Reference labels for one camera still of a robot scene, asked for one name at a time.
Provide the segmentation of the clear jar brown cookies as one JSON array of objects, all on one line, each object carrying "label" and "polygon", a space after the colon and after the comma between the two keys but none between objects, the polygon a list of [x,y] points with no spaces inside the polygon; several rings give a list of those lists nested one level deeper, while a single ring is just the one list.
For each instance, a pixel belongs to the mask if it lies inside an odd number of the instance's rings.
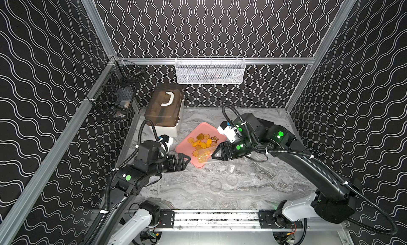
[{"label": "clear jar brown cookies", "polygon": [[234,165],[234,164],[228,164],[226,167],[226,171],[229,174],[235,174],[237,170],[238,170],[238,166]]}]

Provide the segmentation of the clear jar orange cookies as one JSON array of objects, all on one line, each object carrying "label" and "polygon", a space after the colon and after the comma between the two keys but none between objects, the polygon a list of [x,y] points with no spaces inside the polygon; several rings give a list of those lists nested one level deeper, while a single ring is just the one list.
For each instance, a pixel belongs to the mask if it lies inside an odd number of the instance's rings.
[{"label": "clear jar orange cookies", "polygon": [[208,162],[215,162],[216,159],[213,159],[212,154],[215,152],[217,146],[211,146],[205,149],[194,150],[192,155],[197,159],[198,163],[204,164]]}]

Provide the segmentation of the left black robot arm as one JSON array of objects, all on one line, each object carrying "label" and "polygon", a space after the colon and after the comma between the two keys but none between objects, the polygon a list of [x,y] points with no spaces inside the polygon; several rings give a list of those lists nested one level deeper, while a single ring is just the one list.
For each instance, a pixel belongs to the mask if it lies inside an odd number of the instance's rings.
[{"label": "left black robot arm", "polygon": [[160,208],[151,202],[143,202],[130,221],[116,231],[124,211],[130,208],[143,188],[153,184],[152,177],[162,178],[165,173],[184,171],[191,161],[183,153],[169,154],[166,137],[157,133],[151,120],[142,123],[138,147],[132,154],[135,161],[133,164],[124,162],[108,179],[103,208],[81,242],[83,245],[127,245],[144,229],[159,224]]}]

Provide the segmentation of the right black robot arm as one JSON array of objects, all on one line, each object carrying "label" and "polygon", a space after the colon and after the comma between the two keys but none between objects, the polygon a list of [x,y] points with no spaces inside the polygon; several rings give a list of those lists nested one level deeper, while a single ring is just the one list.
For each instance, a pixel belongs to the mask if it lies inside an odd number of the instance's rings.
[{"label": "right black robot arm", "polygon": [[[307,151],[304,145],[288,129],[273,122],[256,118],[252,113],[240,114],[234,107],[225,105],[222,113],[226,119],[222,130],[230,130],[228,141],[220,143],[212,154],[215,160],[229,161],[249,158],[258,154],[278,158],[293,167],[315,187],[316,192],[297,200],[283,200],[269,218],[280,228],[290,228],[298,220],[313,217],[340,224],[353,223],[370,232],[396,235],[395,221],[377,204],[367,199],[359,185],[342,178],[322,160]],[[370,227],[352,218],[356,212],[356,201],[363,200],[387,219],[389,230]]]}]

